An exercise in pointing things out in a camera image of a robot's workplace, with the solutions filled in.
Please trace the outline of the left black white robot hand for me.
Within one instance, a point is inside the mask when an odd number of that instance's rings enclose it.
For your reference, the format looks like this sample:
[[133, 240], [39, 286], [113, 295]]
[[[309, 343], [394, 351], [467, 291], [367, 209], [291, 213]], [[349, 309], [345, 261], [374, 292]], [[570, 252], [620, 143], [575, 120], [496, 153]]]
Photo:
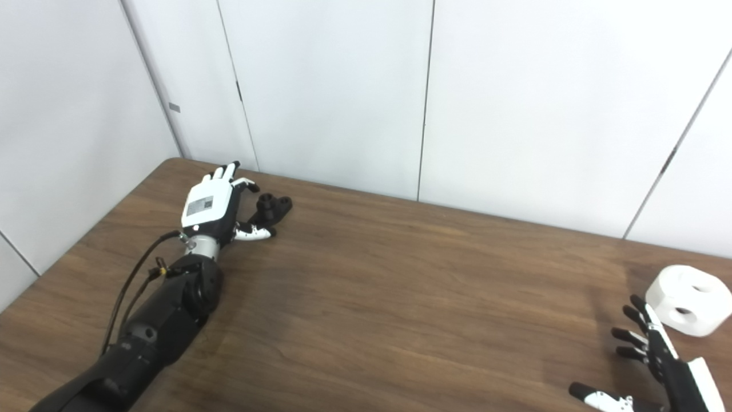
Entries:
[[239, 167], [239, 161], [217, 167], [191, 188], [181, 214], [185, 236], [211, 237], [220, 248], [233, 241], [259, 241], [276, 236], [275, 229], [238, 220], [243, 191], [258, 193], [260, 190], [253, 180], [235, 178]]

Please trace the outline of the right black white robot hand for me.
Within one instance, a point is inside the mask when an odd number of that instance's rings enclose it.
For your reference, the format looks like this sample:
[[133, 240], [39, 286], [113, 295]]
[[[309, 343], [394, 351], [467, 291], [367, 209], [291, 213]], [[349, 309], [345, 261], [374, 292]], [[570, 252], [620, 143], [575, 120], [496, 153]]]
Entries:
[[723, 399], [706, 361], [697, 357], [685, 362], [649, 303], [636, 294], [630, 295], [630, 302], [623, 312], [638, 325], [640, 333], [612, 328], [611, 335], [628, 344], [617, 347], [615, 353], [643, 363], [666, 391], [667, 405], [580, 382], [569, 385], [569, 395], [599, 411], [724, 411]]

